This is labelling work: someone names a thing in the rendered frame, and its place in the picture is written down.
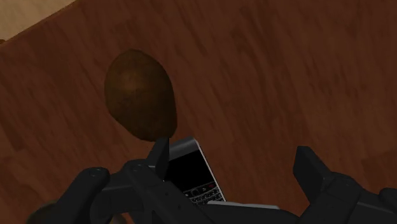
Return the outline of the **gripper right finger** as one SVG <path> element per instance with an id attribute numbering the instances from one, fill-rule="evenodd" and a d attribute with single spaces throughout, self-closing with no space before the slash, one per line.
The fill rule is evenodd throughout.
<path id="1" fill-rule="evenodd" d="M 296 224 L 397 224 L 397 189 L 369 192 L 308 146 L 296 149 L 293 174 L 309 201 Z"/>

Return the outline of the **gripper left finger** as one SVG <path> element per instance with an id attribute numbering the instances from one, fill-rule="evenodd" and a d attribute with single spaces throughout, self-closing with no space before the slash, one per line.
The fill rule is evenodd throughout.
<path id="1" fill-rule="evenodd" d="M 110 174 L 106 168 L 82 170 L 58 201 L 40 207 L 27 224 L 110 224 L 114 215 L 129 213 L 143 224 L 212 224 L 164 176 L 169 159 L 198 151 L 192 137 L 173 144 L 158 139 L 145 159 L 130 160 Z"/>

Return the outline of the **black keypad mobile phone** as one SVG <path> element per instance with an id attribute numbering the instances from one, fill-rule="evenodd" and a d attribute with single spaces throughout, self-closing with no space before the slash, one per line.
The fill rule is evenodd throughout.
<path id="1" fill-rule="evenodd" d="M 225 197 L 205 155 L 193 137 L 170 145 L 169 165 L 164 178 L 173 183 L 196 205 L 210 201 L 225 201 Z"/>

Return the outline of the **brown potato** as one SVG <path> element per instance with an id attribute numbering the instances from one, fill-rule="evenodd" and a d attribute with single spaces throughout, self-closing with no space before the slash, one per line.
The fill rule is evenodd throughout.
<path id="1" fill-rule="evenodd" d="M 134 137 L 172 137 L 178 126 L 171 80 L 152 56 L 129 49 L 112 61 L 104 80 L 110 115 Z"/>

